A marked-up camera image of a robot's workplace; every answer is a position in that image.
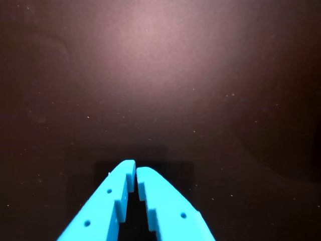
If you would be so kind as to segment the cyan gripper finger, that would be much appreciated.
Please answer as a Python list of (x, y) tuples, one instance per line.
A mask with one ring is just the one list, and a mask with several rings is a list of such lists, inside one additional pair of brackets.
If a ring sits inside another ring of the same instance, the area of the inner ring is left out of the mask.
[(58, 240), (117, 240), (134, 191), (135, 160), (118, 164), (75, 215)]
[(161, 174), (136, 170), (138, 194), (145, 202), (148, 230), (157, 240), (214, 240), (201, 213)]

